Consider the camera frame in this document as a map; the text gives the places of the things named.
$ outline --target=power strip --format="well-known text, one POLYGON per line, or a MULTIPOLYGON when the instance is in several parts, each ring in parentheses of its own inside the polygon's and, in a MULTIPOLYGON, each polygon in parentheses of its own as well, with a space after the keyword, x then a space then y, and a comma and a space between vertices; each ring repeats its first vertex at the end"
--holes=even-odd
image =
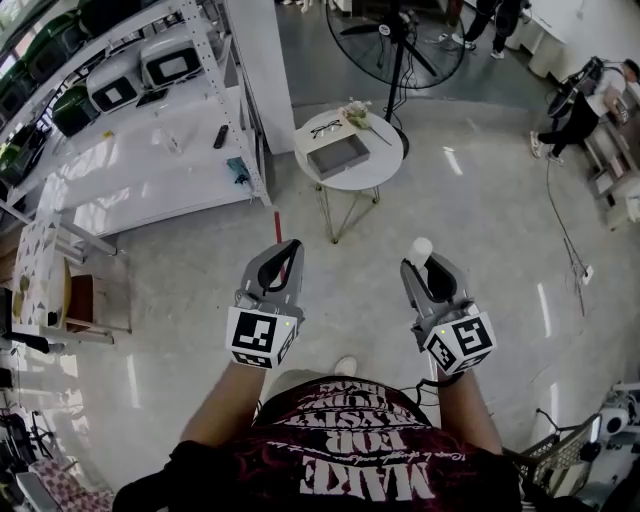
POLYGON ((587 266, 587 270, 584 274, 582 274, 582 284, 587 286, 589 284, 589 281, 591 281, 591 278, 593 277, 593 267, 591 265, 587 266))

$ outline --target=white metal shelf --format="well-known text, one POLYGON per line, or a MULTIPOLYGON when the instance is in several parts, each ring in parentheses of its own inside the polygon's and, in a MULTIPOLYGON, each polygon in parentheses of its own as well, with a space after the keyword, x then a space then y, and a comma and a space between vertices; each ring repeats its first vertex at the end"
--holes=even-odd
MULTIPOLYGON (((229 96, 239 103, 239 88, 229 96)), ((180 112, 158 118, 135 130, 121 130, 102 139, 80 155, 68 159, 49 178, 41 203, 57 212, 82 206, 96 197, 115 193, 167 172, 183 173, 203 162, 210 169, 226 168, 229 158, 241 150, 227 139, 220 149, 213 142, 225 118, 215 97, 182 104, 180 112), (173 138, 181 153, 171 153, 167 139, 173 138)))
POLYGON ((19 124, 33 115, 34 111, 41 108, 42 102, 47 98, 51 91, 57 90, 69 75, 98 55, 101 51, 109 48, 112 43, 128 36, 129 34, 140 30, 141 28, 157 21, 161 18, 175 13, 174 0, 159 0, 157 3, 147 7, 146 9, 135 14, 131 18, 126 19, 119 25, 113 27, 107 33, 89 41, 80 51, 78 51, 71 59, 69 59, 54 75, 42 84, 33 93, 29 101, 27 101, 18 113, 13 116, 6 126, 0 131, 0 144, 5 142, 9 135, 13 133, 19 124))
POLYGON ((74 224, 107 236, 177 215, 251 199, 247 185, 234 183, 231 169, 200 166, 167 172, 105 195, 76 209, 74 224))
MULTIPOLYGON (((227 37, 225 42, 226 50, 219 61, 221 68, 223 65, 226 66, 229 47, 230 36, 227 37)), ((240 87, 232 87, 229 91, 232 102, 238 109, 237 111, 239 111, 240 87)), ((51 134, 45 144, 40 162, 22 183, 10 189, 7 204, 10 206, 15 205, 51 173, 65 165, 69 165, 69 162, 73 165, 73 161, 84 152, 102 144, 105 141, 104 134, 106 132, 112 132, 114 137, 118 137, 136 130, 142 130, 158 120, 181 114, 185 111, 185 108, 189 108, 189 105, 198 106, 203 102, 215 103, 216 99, 209 96, 208 83, 205 77, 200 75, 187 82, 174 85, 169 89, 166 98, 161 101, 148 103, 138 108, 136 108, 135 103, 131 103, 115 112, 101 115, 93 124, 70 139, 67 139, 57 129, 53 128, 54 133, 51 134)))
MULTIPOLYGON (((248 116, 244 70, 237 70, 238 86, 227 88, 224 83, 234 41, 226 38, 216 60, 194 0, 160 1, 118 25, 76 54, 66 70, 52 78, 51 88, 109 41, 174 11, 182 14, 192 34, 203 74, 173 86, 164 101, 139 109, 125 106, 68 140, 54 133, 36 169, 11 191, 11 204, 46 179, 38 213, 73 212, 74 222, 97 236, 253 197, 271 204, 262 140, 256 140, 260 123, 248 116), (213 142, 224 124, 229 133, 216 150, 213 142), (227 164, 235 157, 245 163, 249 183, 235 183, 237 175, 227 164)), ((38 98, 46 96, 41 89, 38 98)), ((31 104, 41 101, 38 98, 31 104)))

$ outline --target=white machine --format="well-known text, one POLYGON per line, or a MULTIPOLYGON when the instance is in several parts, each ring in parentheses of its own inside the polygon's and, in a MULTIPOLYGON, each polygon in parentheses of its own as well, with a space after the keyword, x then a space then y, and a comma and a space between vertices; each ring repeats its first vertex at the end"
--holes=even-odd
MULTIPOLYGON (((203 20, 209 37, 214 25, 203 20)), ((174 25, 146 40, 140 52, 142 78, 152 89, 170 85, 200 71, 200 59, 184 23, 174 25)))
POLYGON ((136 42, 109 56, 89 74, 87 92, 98 111, 106 114, 142 97, 140 49, 141 43, 136 42))

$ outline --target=dark red t-shirt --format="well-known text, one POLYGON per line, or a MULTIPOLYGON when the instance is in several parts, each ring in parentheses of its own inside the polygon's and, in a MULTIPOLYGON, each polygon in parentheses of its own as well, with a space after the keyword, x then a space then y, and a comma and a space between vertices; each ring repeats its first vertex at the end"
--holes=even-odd
POLYGON ((178 445, 114 510, 521 510, 511 463, 429 426, 400 391, 331 376, 269 400, 242 437, 178 445))

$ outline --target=green equipment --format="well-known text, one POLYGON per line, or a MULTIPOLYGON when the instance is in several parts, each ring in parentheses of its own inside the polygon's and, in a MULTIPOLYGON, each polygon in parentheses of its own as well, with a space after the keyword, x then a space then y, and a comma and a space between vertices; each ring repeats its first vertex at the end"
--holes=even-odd
POLYGON ((68 11, 47 23, 29 45, 22 60, 31 76, 46 82, 87 40, 77 11, 68 11))
POLYGON ((37 163, 47 132, 35 123, 22 127, 0 155, 0 180, 7 187, 15 187, 26 178, 37 163))
POLYGON ((89 100, 86 85, 76 84, 55 102, 51 119, 66 137, 73 137, 99 115, 89 100))
POLYGON ((0 116, 2 127, 27 102, 38 84, 27 72, 24 62, 19 60, 0 80, 0 116))

